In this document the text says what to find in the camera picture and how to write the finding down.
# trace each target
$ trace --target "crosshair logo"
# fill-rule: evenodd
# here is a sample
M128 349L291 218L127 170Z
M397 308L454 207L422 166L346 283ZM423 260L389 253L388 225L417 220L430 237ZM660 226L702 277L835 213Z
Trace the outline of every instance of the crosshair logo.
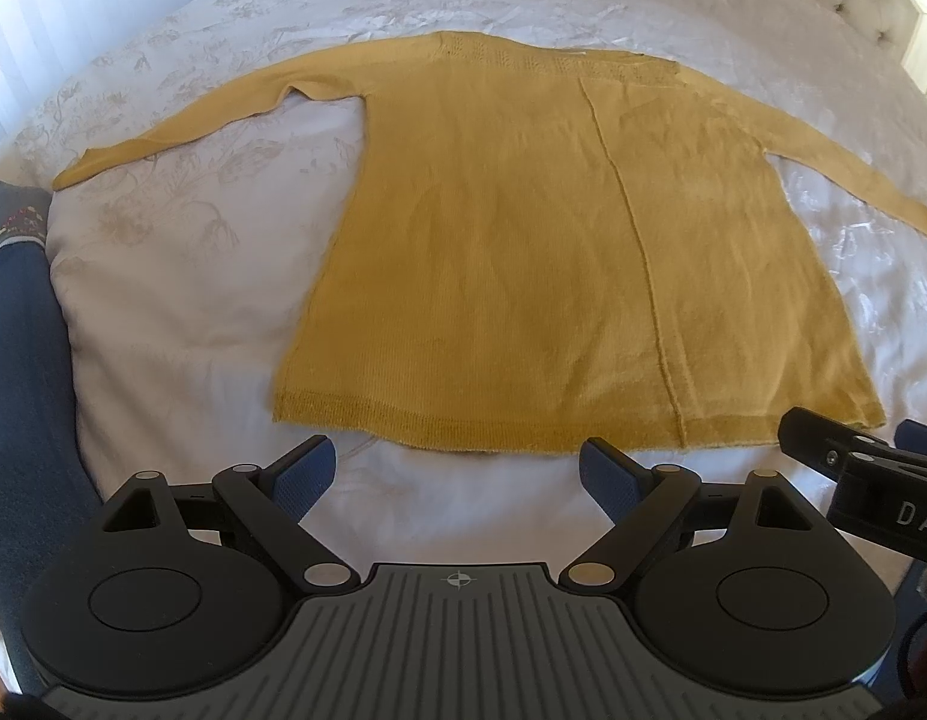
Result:
M462 571L457 571L454 574L451 574L450 576L448 576L443 581L445 581L447 584L451 584L452 586L455 586L455 588L459 590L461 587L465 587L467 586L467 584L470 584L471 581L476 581L476 580L469 574L464 574Z

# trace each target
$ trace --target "person's leg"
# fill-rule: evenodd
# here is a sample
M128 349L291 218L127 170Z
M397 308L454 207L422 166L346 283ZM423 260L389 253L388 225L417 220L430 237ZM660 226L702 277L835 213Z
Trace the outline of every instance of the person's leg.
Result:
M4 204L13 189L0 185ZM77 450L70 340L35 191L0 223L0 624L20 687L39 694L20 602L100 498Z

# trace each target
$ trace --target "patterned sock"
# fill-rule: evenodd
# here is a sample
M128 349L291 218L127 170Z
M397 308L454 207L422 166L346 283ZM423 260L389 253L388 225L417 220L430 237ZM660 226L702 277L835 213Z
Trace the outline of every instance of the patterned sock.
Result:
M38 187L15 187L0 181L0 247L20 241L46 245L52 198Z

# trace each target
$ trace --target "white bedspread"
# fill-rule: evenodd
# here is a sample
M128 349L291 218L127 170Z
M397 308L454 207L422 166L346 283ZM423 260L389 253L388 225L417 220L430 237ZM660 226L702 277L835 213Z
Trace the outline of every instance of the white bedspread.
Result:
M812 0L198 0L68 82L0 146L0 177L47 186L87 146L136 135L246 71L435 29L676 59L805 119L927 201L926 100ZM272 423L270 379L360 154L359 100L292 97L57 194L48 251L71 328L82 449L103 493L140 469L191 483L267 464L319 429ZM927 238L805 167L777 165L892 425L927 421ZM375 560L546 560L557 571L609 525L574 457L444 455L331 435L337 480L305 524L361 572ZM770 447L638 457L679 461L708 481L774 466L818 505L830 490ZM899 577L899 556L865 554L889 584Z

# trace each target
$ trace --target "yellow sweater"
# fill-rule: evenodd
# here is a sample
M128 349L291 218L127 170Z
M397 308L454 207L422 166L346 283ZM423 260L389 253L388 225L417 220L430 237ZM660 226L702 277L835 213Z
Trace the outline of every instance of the yellow sweater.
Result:
M337 47L87 151L54 189L290 89L364 98L366 149L276 373L275 418L538 451L591 435L626 449L773 442L796 404L883 422L841 297L764 156L925 234L927 207L674 62L459 32Z

